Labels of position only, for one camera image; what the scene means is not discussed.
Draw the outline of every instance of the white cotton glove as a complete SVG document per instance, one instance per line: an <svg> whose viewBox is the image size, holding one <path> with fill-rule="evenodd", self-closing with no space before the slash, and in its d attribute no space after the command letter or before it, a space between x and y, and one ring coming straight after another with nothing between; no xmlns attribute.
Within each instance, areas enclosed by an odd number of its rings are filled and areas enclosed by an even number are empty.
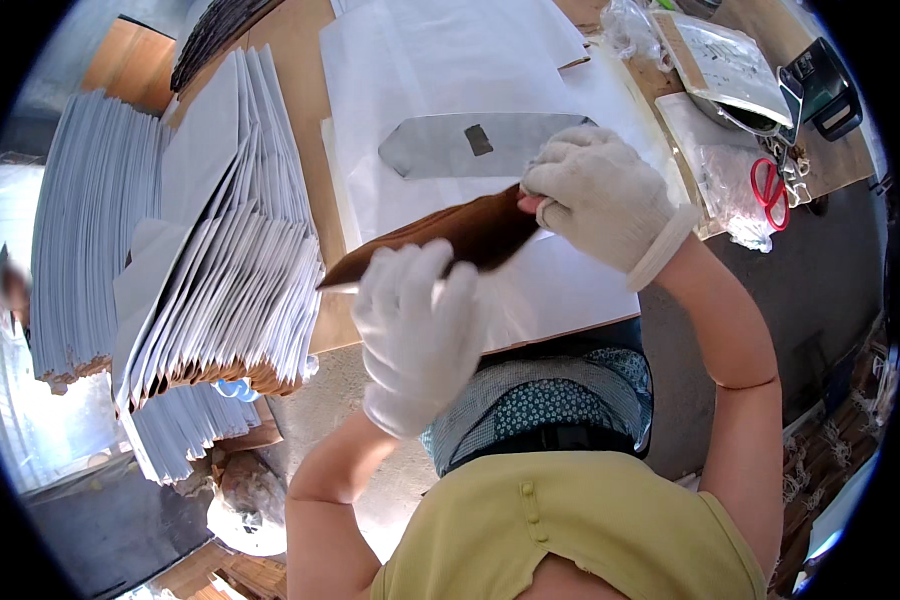
<svg viewBox="0 0 900 600"><path fill-rule="evenodd" d="M477 369L489 311L477 269L454 265L434 300L453 247L434 240L373 253L360 279L353 322L363 339L363 412L389 435L416 438L456 400Z"/></svg>
<svg viewBox="0 0 900 600"><path fill-rule="evenodd" d="M521 186L545 197L536 207L541 228L626 273L633 292L654 280L700 219L695 206L674 206L660 173L603 127L554 135Z"/></svg>

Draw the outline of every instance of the white plastic bag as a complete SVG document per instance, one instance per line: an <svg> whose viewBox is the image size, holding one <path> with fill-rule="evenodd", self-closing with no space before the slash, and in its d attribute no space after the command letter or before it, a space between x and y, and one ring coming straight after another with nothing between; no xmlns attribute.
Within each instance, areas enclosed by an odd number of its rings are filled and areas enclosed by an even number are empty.
<svg viewBox="0 0 900 600"><path fill-rule="evenodd" d="M207 529L243 554L286 552L285 496L276 475L251 452L235 452L207 509Z"/></svg>
<svg viewBox="0 0 900 600"><path fill-rule="evenodd" d="M711 216L730 234L730 241L751 250L768 253L774 244L774 228L767 221L764 207L754 196L751 168L758 159L770 159L762 150L747 146L699 146L703 169L703 193ZM770 210L777 223L783 221L787 192Z"/></svg>
<svg viewBox="0 0 900 600"><path fill-rule="evenodd" d="M647 17L651 5L646 0L610 0L600 11L603 41L615 58L625 60L640 55L667 73L674 64L670 54L660 46L657 32Z"/></svg>

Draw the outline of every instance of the table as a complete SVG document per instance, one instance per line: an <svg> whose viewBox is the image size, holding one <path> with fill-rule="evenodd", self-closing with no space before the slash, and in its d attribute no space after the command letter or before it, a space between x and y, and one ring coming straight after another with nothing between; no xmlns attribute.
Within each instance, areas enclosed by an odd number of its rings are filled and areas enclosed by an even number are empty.
<svg viewBox="0 0 900 600"><path fill-rule="evenodd" d="M606 0L554 0L564 14L585 34L600 30L600 10ZM306 181L313 222L320 239L320 250L327 267L347 253L344 233L337 212L330 168L321 137L321 121L330 116L330 101L324 79L319 32L334 20L329 0L273 0L237 32L234 41L209 61L179 94L179 107L171 115L169 125L175 127L186 114L187 107L213 77L224 57L237 46L244 50L270 45L277 76ZM792 17L780 0L723 0L712 19L714 22L740 29L754 38L767 56L771 67L786 65L799 54L813 37ZM669 130L654 104L660 96L684 91L676 73L660 73L649 61L631 59L626 68L647 100L657 124L672 147L676 147ZM818 197L862 180L874 173L873 163L859 130L830 143L815 131L804 130L798 143L806 148L812 172L804 177L811 196ZM703 199L693 174L682 155L677 166L691 201L703 206ZM719 234L702 222L701 237ZM310 354L320 354L343 346L357 344L360 336L350 318L351 294L324 294L310 342Z"/></svg>

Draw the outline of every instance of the paper stack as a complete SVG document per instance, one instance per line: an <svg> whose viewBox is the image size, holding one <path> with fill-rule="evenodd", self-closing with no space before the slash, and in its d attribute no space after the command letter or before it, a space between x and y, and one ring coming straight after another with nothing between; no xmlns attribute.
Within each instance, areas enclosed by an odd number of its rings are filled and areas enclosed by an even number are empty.
<svg viewBox="0 0 900 600"><path fill-rule="evenodd" d="M252 403L223 397L209 383L173 388L144 410L120 413L141 473L160 484L192 474L190 461L203 458L214 440L245 435L260 426Z"/></svg>
<svg viewBox="0 0 900 600"><path fill-rule="evenodd" d="M270 47L238 49L163 155L162 220L141 222L114 283L120 410L178 385L300 385L323 277L300 156Z"/></svg>
<svg viewBox="0 0 900 600"><path fill-rule="evenodd" d="M37 379L73 383L110 365L113 280L133 228L160 209L158 119L103 90L70 97L47 157L33 227L30 343Z"/></svg>

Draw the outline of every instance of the red scissors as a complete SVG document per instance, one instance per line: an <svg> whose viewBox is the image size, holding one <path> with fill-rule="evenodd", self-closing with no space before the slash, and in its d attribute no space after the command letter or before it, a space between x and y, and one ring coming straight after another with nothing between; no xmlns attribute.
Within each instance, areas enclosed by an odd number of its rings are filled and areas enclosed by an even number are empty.
<svg viewBox="0 0 900 600"><path fill-rule="evenodd" d="M760 189L756 182L756 171L761 164L767 165L767 178L764 181L763 190ZM769 226L776 232L782 232L787 229L787 224L790 223L790 204L787 201L787 189L783 175L780 174L778 176L777 165L771 162L769 158L757 158L756 162L753 162L753 166L750 167L750 186L753 188L753 197L760 203L764 214L767 215ZM777 223L774 221L774 217L770 215L770 211L780 202L780 198L783 198L783 221Z"/></svg>

